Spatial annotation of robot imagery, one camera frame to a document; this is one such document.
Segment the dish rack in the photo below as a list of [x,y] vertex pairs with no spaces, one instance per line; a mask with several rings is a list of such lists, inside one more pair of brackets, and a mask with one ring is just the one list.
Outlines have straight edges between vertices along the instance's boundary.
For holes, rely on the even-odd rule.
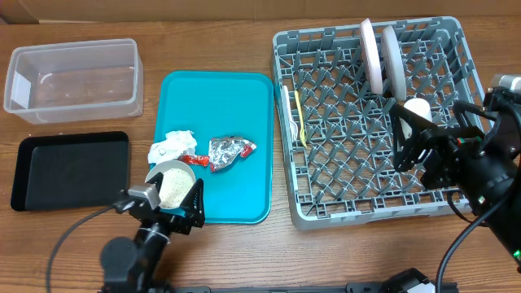
[[[378,44],[391,25],[405,69],[407,99],[431,104],[433,122],[458,125],[453,101],[483,101],[484,92],[462,26],[453,17],[374,23]],[[452,213],[446,195],[469,212],[458,189],[425,190],[421,164],[407,173],[392,167],[392,128],[388,112],[396,100],[370,92],[361,59],[360,26],[311,28],[274,36],[273,74],[282,130],[291,220],[301,230],[358,225],[404,216]],[[291,115],[298,121],[295,91],[306,130],[304,149],[291,140],[284,91],[289,89]],[[479,120],[472,123],[481,129]]]

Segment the blue tray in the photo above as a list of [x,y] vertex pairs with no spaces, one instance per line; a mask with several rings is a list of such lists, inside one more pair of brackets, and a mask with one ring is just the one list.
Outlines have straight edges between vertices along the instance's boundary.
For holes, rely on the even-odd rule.
[[[246,159],[211,173],[191,166],[204,180],[207,223],[256,224],[271,207],[274,142],[274,88],[260,73],[170,73],[161,86],[154,142],[174,130],[191,130],[195,154],[207,155],[211,138],[242,136],[257,148]],[[176,213],[176,210],[164,209]]]

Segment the bowl of rice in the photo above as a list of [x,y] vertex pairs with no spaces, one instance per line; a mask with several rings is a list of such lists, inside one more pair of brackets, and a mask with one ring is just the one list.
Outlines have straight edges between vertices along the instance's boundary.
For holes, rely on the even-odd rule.
[[194,171],[181,161],[165,161],[150,170],[145,182],[151,180],[157,173],[163,173],[163,182],[160,188],[160,208],[179,208],[182,200],[195,183]]

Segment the yellow knife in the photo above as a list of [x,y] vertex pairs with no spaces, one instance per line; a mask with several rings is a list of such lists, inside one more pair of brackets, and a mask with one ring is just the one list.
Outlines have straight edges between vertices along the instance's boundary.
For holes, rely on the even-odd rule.
[[300,142],[302,142],[302,145],[304,148],[308,148],[306,146],[306,126],[304,125],[304,117],[302,116],[302,109],[300,108],[300,97],[299,97],[299,91],[295,90],[295,102],[296,102],[296,109],[299,111],[299,120],[300,120]]

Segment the crumpled white paper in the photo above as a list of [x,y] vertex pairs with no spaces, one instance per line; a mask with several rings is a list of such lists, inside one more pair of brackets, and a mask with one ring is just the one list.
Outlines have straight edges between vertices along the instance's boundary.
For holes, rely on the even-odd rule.
[[176,160],[181,155],[194,155],[197,142],[190,130],[172,131],[166,134],[166,140],[152,144],[148,152],[148,163],[159,164]]

